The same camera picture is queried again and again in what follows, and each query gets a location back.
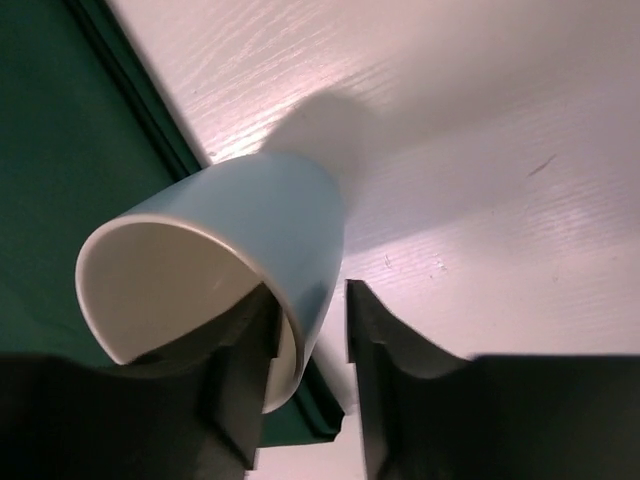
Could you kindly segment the dark green cloth napkin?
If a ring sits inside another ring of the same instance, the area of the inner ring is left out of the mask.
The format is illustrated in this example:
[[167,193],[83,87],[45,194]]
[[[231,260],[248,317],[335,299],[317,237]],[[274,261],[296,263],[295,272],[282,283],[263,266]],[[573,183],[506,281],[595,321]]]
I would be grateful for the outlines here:
[[3,2],[2,350],[106,365],[72,257],[101,221],[198,169],[104,2]]

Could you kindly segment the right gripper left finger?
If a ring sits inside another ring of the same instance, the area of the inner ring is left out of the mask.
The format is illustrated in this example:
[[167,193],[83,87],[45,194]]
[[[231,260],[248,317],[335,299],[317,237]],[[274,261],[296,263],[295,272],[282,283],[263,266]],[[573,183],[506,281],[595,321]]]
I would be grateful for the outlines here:
[[255,463],[279,305],[259,285],[134,362],[1,358],[5,479],[241,479]]

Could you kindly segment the blue mug white inside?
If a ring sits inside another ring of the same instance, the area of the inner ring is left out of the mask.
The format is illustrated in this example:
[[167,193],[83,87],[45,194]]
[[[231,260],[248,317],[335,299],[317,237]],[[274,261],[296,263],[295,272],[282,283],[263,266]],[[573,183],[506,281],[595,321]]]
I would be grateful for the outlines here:
[[258,285],[283,322],[264,409],[301,382],[343,258],[345,207],[335,179],[292,154],[210,166],[98,227],[76,261],[84,320],[120,365],[231,309]]

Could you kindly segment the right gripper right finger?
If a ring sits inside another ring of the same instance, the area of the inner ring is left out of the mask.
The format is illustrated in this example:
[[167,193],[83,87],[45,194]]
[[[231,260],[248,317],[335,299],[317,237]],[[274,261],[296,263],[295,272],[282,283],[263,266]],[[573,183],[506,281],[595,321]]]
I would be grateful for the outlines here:
[[459,358],[346,284],[370,479],[635,479],[635,355]]

